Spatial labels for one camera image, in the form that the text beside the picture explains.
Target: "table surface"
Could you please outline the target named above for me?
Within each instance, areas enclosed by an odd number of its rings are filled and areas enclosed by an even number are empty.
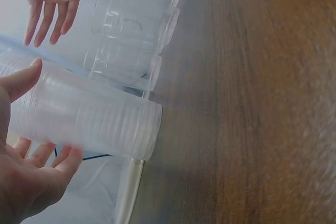
[[[336,0],[182,0],[131,223],[334,223]]]

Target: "fingernail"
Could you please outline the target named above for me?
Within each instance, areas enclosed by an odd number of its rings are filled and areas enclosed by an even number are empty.
[[[30,15],[31,18],[36,13],[36,7],[37,7],[37,4],[35,4],[35,3],[30,5],[29,15]]]
[[[31,62],[30,67],[33,67],[33,66],[38,65],[40,61],[41,61],[41,58],[40,58],[40,57],[37,57],[36,59],[34,59],[34,60]]]

